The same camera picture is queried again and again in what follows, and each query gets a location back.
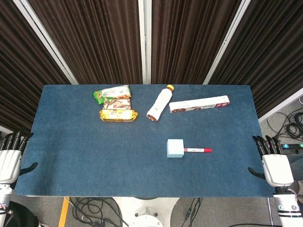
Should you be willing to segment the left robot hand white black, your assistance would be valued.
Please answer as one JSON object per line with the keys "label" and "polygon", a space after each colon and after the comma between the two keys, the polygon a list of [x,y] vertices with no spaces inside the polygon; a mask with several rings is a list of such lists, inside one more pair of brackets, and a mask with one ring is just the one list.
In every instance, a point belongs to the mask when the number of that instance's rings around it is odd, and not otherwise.
{"label": "left robot hand white black", "polygon": [[23,154],[32,132],[23,137],[23,129],[7,134],[0,142],[0,183],[13,184],[18,177],[33,171],[38,163],[21,169]]}

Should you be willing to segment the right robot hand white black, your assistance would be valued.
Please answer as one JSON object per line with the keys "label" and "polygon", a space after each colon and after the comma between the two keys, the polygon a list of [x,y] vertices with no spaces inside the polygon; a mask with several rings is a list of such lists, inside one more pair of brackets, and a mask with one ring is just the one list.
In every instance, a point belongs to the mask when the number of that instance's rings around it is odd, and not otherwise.
{"label": "right robot hand white black", "polygon": [[294,182],[294,178],[280,141],[268,135],[265,138],[261,136],[252,138],[256,143],[264,172],[256,172],[252,167],[248,167],[248,171],[253,176],[266,180],[272,187],[290,186]]}

